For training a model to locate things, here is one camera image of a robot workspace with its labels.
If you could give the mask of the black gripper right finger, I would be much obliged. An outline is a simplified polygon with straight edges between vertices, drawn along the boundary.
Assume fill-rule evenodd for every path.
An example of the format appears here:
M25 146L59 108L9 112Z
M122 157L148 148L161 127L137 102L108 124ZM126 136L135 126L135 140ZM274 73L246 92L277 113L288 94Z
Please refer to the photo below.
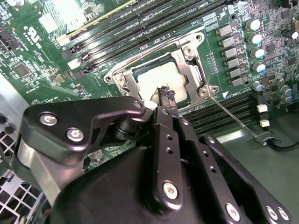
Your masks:
M288 210L215 138L175 118L186 187L169 224L292 224Z

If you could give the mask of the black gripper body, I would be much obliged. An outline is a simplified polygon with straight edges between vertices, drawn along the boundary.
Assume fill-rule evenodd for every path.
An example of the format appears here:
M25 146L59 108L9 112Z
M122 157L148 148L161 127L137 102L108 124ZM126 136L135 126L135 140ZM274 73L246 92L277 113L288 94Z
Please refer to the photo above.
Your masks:
M52 224L222 224L199 167L181 161L184 202L179 211L160 214L150 196L153 156L131 149L69 183L57 197Z

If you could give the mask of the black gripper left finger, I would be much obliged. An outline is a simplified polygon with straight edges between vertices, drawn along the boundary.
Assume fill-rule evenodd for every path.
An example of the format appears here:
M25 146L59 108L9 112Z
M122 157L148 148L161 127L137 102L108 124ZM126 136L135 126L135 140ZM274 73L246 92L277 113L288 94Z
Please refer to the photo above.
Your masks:
M132 96L37 104L21 119L13 164L35 181L50 203L84 174L85 156L101 147L135 140L151 147L150 195L171 209L181 206L182 189L175 93L159 87L154 109Z

